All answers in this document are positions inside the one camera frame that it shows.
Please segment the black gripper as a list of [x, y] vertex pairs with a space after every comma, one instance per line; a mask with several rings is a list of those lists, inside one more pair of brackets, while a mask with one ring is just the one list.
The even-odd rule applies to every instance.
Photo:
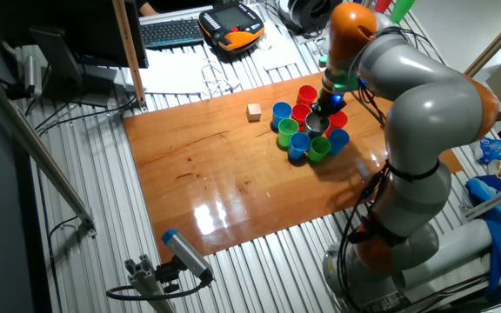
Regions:
[[332, 94], [329, 91], [321, 90], [318, 99], [311, 104], [311, 112], [322, 120], [328, 119], [344, 107], [344, 97], [342, 94]]

